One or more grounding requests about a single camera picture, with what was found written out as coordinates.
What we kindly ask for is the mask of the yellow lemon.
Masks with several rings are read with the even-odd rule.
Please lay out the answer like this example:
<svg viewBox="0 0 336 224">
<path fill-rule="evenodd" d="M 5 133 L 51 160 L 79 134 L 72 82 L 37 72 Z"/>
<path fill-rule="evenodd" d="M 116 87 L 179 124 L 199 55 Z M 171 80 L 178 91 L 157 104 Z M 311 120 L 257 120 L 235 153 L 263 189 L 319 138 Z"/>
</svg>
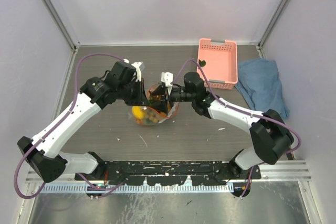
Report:
<svg viewBox="0 0 336 224">
<path fill-rule="evenodd" d="M 141 106 L 133 106 L 131 112 L 137 120 L 143 120 L 145 118 L 145 112 L 142 110 Z"/>
</svg>

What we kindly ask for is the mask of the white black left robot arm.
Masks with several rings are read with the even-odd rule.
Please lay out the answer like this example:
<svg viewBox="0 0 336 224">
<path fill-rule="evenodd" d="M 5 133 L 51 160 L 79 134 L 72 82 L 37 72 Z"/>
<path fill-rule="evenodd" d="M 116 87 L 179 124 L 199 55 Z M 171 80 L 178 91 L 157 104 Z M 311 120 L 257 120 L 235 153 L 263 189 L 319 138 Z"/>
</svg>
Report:
<svg viewBox="0 0 336 224">
<path fill-rule="evenodd" d="M 53 182 L 62 174 L 83 173 L 93 180 L 104 176 L 107 164 L 96 153 L 72 154 L 61 149 L 82 125 L 116 100 L 128 106 L 148 105 L 143 69 L 142 62 L 116 62 L 104 78 L 88 79 L 72 103 L 44 130 L 18 141 L 25 160 L 43 182 Z"/>
</svg>

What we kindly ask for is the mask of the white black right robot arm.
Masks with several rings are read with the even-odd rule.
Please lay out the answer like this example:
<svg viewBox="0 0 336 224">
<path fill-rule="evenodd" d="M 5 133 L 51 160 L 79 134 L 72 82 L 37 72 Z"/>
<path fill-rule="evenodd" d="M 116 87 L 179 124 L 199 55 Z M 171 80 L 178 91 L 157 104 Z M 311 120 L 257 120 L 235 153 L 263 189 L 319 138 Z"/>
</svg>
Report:
<svg viewBox="0 0 336 224">
<path fill-rule="evenodd" d="M 173 83 L 171 73 L 162 73 L 161 83 L 149 91 L 149 100 L 151 107 L 159 111 L 163 111 L 162 105 L 189 102 L 197 114 L 226 122 L 248 133 L 252 146 L 238 152 L 229 162 L 229 171 L 237 179 L 245 177 L 255 165 L 277 163 L 294 142 L 276 111 L 259 112 L 235 107 L 208 91 L 197 72 L 185 74 L 183 86 Z"/>
</svg>

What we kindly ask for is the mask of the brown longan bunch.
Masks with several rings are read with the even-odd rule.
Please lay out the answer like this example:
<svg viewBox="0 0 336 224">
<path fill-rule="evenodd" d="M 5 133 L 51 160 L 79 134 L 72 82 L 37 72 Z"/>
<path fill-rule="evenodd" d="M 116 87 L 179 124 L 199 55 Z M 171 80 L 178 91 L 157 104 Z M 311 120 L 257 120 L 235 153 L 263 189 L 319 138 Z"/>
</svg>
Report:
<svg viewBox="0 0 336 224">
<path fill-rule="evenodd" d="M 143 119 L 144 125 L 155 125 L 160 122 L 160 117 L 156 112 L 145 111 L 145 118 Z"/>
</svg>

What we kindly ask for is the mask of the clear zip bag orange zipper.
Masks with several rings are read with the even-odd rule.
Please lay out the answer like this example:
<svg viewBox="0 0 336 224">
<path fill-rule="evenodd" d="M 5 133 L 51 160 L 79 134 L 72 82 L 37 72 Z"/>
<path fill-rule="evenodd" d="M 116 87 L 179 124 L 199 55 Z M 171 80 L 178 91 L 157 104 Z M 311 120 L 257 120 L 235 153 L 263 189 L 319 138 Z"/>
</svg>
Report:
<svg viewBox="0 0 336 224">
<path fill-rule="evenodd" d="M 129 111 L 128 119 L 136 122 L 138 125 L 152 126 L 161 124 L 164 121 L 176 116 L 180 107 L 179 102 L 164 101 L 160 95 L 152 93 L 162 86 L 155 84 L 150 87 L 146 93 L 149 106 L 133 106 Z"/>
</svg>

